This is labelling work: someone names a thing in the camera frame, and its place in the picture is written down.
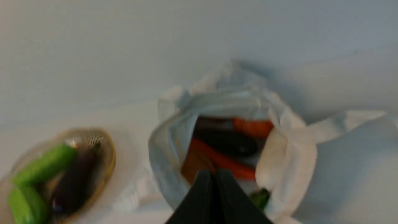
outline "carrot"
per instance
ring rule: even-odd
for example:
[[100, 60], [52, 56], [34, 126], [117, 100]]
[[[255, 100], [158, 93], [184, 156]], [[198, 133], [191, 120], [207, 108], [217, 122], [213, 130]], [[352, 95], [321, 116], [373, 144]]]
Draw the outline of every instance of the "carrot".
[[203, 153], [213, 161], [217, 168], [229, 169], [236, 178], [246, 180], [256, 179], [255, 169], [228, 158], [197, 138], [192, 138], [189, 149]]
[[197, 150], [188, 150], [181, 167], [183, 177], [192, 185], [195, 181], [196, 173], [201, 169], [210, 170], [213, 174], [216, 173], [216, 167], [209, 158]]
[[233, 118], [232, 122], [236, 131], [243, 132], [252, 138], [267, 138], [273, 129], [273, 124], [269, 120], [246, 121], [241, 118]]

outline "white plastic bag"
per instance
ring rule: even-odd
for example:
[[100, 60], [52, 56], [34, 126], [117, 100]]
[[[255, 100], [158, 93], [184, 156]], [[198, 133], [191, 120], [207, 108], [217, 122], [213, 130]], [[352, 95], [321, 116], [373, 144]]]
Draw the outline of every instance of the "white plastic bag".
[[276, 224], [290, 218], [310, 183], [316, 163], [315, 142], [306, 124], [266, 87], [263, 77], [229, 63], [205, 76], [190, 91], [174, 88], [158, 103], [161, 124], [149, 139], [150, 162], [159, 188], [177, 208], [189, 187], [180, 174], [199, 115], [270, 119], [287, 138], [282, 176], [265, 208]]
[[398, 119], [349, 110], [309, 126], [314, 175], [294, 217], [305, 224], [397, 223]]

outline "green vegetable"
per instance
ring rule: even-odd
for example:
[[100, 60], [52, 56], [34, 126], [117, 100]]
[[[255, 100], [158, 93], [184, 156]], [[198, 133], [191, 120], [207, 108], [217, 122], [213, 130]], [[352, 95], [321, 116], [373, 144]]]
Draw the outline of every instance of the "green vegetable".
[[15, 224], [43, 224], [49, 210], [40, 195], [31, 187], [16, 187], [8, 196], [8, 206]]
[[17, 173], [12, 182], [17, 186], [45, 182], [69, 167], [76, 157], [77, 152], [72, 147], [65, 144], [57, 145]]
[[261, 211], [264, 210], [269, 199], [269, 193], [267, 190], [263, 189], [260, 192], [253, 193], [249, 195], [250, 200], [255, 204]]

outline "eggplant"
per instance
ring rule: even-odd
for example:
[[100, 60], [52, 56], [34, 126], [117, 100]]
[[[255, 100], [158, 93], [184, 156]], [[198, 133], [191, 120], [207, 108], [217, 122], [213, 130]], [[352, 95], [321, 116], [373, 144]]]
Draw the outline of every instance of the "eggplant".
[[233, 157], [250, 157], [258, 152], [257, 141], [235, 131], [201, 129], [193, 137], [205, 142], [214, 150]]
[[72, 214], [88, 198], [88, 187], [95, 166], [100, 158], [100, 144], [79, 156], [59, 181], [51, 196], [51, 210], [54, 214]]

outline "orange carrot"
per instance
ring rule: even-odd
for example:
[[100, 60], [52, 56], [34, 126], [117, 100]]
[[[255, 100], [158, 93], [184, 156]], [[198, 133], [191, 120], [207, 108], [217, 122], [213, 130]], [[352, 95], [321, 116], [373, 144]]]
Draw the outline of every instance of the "orange carrot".
[[231, 172], [236, 178], [246, 179], [246, 180], [256, 179], [255, 169], [240, 164], [239, 162], [230, 159], [224, 154], [215, 151], [214, 149], [212, 149], [210, 146], [208, 146], [206, 143], [202, 142], [199, 139], [192, 138], [189, 149], [203, 153], [211, 161], [213, 161], [213, 163], [216, 165], [217, 168], [231, 170]]
[[233, 118], [232, 122], [236, 131], [243, 132], [252, 138], [267, 138], [273, 129], [273, 124], [269, 120], [246, 121], [241, 118]]

